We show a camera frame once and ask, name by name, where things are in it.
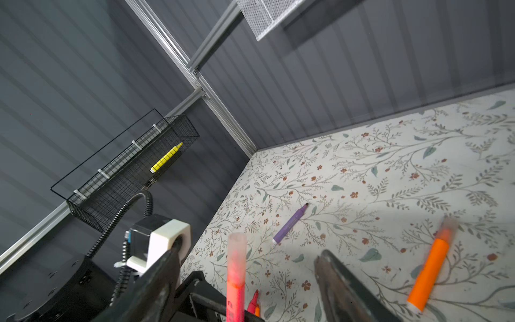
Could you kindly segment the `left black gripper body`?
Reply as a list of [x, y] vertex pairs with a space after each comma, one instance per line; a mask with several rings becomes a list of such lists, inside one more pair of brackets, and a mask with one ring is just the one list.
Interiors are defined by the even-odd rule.
[[194, 271], [176, 289], [172, 305], [173, 321], [230, 321], [227, 299], [201, 271]]

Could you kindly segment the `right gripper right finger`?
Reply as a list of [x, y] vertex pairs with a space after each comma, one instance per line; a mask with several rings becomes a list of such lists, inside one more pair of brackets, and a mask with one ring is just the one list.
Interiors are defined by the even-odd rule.
[[323, 250], [314, 267], [328, 321], [400, 321], [331, 251]]

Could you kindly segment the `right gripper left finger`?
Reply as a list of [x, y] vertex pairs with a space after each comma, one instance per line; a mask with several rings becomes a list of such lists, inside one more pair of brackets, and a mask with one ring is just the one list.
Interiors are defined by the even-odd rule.
[[180, 277], [181, 247], [182, 239], [178, 238], [134, 288], [98, 315], [95, 321], [170, 321]]

